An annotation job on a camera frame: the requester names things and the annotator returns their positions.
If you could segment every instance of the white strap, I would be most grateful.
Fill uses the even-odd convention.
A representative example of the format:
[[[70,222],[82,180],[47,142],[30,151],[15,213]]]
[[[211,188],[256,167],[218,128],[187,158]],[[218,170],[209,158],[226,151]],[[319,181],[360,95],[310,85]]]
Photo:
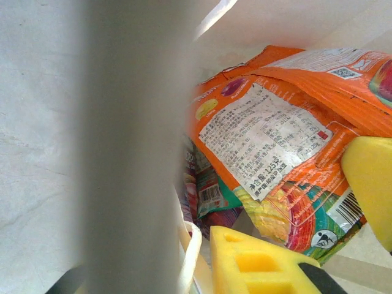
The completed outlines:
[[[188,232],[192,232],[188,248],[185,252],[185,258],[178,277],[178,287],[180,294],[188,294],[193,282],[196,261],[202,245],[202,233],[199,228],[191,223],[184,221]]]

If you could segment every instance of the orange snack bag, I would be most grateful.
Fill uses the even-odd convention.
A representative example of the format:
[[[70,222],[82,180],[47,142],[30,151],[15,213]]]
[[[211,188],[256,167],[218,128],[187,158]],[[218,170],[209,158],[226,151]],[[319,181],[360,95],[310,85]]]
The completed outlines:
[[[373,76],[353,89],[354,78],[335,81],[336,74],[350,75],[345,70],[324,72],[333,78],[322,76],[323,82],[312,75],[320,72],[269,64],[298,54],[302,50],[267,47],[210,79],[190,106],[191,137],[263,236],[323,263],[365,222],[341,170],[342,153],[358,135],[392,136],[392,120],[390,109],[371,96]],[[385,75],[374,67],[385,62],[371,67],[380,89]],[[358,117],[370,105],[369,116]]]

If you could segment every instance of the yellow foam block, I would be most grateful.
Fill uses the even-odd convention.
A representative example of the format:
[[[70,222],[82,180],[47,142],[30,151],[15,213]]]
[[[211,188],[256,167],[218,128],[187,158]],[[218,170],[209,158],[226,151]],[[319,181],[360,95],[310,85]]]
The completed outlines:
[[[297,264],[316,260],[225,227],[211,227],[214,294],[320,294]]]
[[[358,137],[342,157],[342,169],[369,225],[392,251],[392,138]]]

